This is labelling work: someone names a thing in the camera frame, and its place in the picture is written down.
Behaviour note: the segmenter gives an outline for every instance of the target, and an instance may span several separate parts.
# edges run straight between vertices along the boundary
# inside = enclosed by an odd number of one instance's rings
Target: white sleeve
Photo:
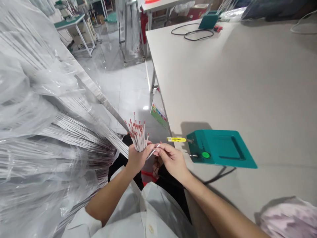
[[[66,226],[62,238],[91,238],[100,228],[101,221],[91,217],[85,208],[82,208]]]

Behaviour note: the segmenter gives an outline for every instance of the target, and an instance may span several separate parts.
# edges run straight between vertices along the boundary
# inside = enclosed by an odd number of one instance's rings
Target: teal device
[[[187,135],[194,163],[258,168],[237,131],[197,130]]]
[[[207,12],[198,27],[198,29],[213,29],[218,21],[219,15],[217,15],[217,11],[209,11]]]

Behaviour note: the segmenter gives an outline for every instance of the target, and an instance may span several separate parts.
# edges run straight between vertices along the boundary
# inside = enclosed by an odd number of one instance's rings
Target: hand
[[[181,184],[184,184],[192,176],[186,166],[183,154],[173,146],[163,143],[155,149],[154,154],[162,158],[167,171]]]
[[[149,156],[153,148],[154,144],[152,144],[150,141],[148,142],[148,146],[142,152],[138,152],[135,149],[134,144],[129,146],[129,160],[125,168],[131,176],[134,177],[138,172],[141,171],[145,164],[146,158]]]

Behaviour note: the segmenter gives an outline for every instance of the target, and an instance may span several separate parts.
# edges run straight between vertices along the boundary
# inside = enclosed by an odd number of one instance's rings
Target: pink cloth
[[[317,238],[317,207],[291,198],[261,215],[261,229],[272,238]]]

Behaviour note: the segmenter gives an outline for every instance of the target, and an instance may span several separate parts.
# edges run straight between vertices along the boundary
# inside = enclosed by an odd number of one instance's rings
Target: forearm
[[[89,201],[86,206],[86,212],[93,218],[100,220],[102,226],[104,226],[133,177],[133,174],[123,169]]]
[[[269,238],[241,212],[214,194],[194,176],[183,183],[221,238]]]

